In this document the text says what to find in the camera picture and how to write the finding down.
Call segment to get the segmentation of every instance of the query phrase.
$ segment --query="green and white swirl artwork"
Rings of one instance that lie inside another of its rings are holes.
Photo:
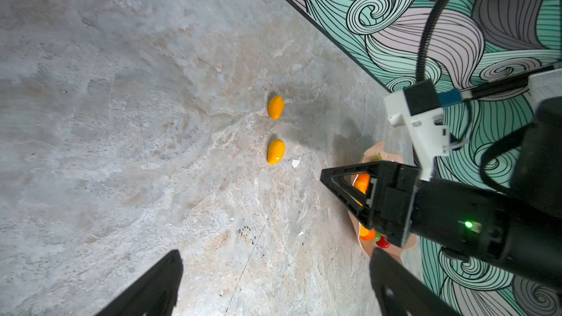
[[[289,0],[389,91],[414,82],[416,53],[436,0]],[[558,61],[559,0],[451,0],[429,46],[426,76],[437,91],[468,88]],[[480,157],[495,141],[533,119],[526,88],[473,101],[470,144],[437,160],[437,175],[484,187]],[[468,121],[458,105],[446,123],[459,134]],[[488,164],[506,183],[518,151]],[[472,259],[451,260],[422,239],[425,284],[463,315],[562,315],[556,295]]]

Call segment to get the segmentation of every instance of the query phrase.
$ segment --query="strawberry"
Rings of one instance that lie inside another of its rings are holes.
[[[376,242],[379,248],[387,249],[390,246],[390,243],[386,241],[386,237],[382,236],[381,240]]]

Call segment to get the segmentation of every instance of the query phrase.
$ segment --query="blue component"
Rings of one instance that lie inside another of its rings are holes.
[[[449,90],[448,92],[443,92],[437,94],[439,96],[439,101],[441,102],[442,108],[448,108],[456,104],[462,103],[462,98],[460,97],[460,92],[457,89]]]

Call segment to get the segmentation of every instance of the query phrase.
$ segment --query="gray marble surface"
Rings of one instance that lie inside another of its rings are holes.
[[[319,176],[411,162],[386,94],[284,0],[0,0],[0,314],[92,315],[171,249],[174,315],[379,314]]]

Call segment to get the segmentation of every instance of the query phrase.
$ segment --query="yellow mango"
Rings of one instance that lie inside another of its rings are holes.
[[[282,97],[277,95],[269,102],[269,115],[274,120],[277,120],[281,117],[284,108],[285,108],[285,101],[283,100]]]
[[[285,155],[285,143],[282,140],[277,139],[271,142],[268,151],[268,163],[275,165],[281,161],[281,158]]]

